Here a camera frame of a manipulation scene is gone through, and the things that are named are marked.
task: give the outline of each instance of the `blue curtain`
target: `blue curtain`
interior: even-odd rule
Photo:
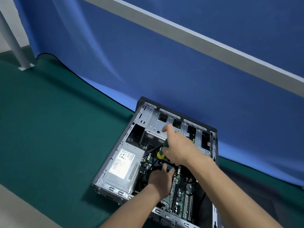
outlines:
[[[83,0],[14,0],[51,53],[134,110],[142,95],[218,129],[219,155],[304,186],[304,98]],[[304,77],[304,0],[125,0]]]

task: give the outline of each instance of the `power supply label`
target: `power supply label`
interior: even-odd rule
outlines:
[[[124,179],[134,157],[135,154],[132,154],[124,149],[121,149],[116,159],[114,160],[111,168],[109,169],[109,172]]]

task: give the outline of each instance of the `hand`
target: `hand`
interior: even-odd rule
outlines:
[[[167,173],[167,164],[163,164],[161,170],[152,171],[148,180],[148,185],[153,185],[157,190],[160,200],[164,199],[170,192],[174,168]]]
[[[183,136],[178,131],[174,132],[172,124],[165,125],[162,132],[167,132],[168,136],[169,148],[162,148],[165,156],[175,165],[187,167],[189,157],[200,151],[189,138]]]

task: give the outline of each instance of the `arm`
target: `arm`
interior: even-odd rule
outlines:
[[[153,171],[150,174],[148,185],[138,195],[122,205],[100,228],[142,227],[157,203],[169,194],[173,174],[174,168],[167,173],[167,164],[163,164],[161,171]]]
[[[176,165],[184,165],[191,171],[229,227],[282,228],[188,138],[175,133],[172,125],[165,126],[165,131],[169,148],[163,148],[164,154]]]

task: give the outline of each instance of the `green mat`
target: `green mat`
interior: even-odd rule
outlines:
[[[133,112],[42,54],[17,69],[0,54],[0,184],[63,228],[97,228],[117,205],[96,195],[91,181]],[[220,158],[220,166],[275,187],[295,224],[304,222],[304,191]],[[156,226],[147,222],[147,226]]]

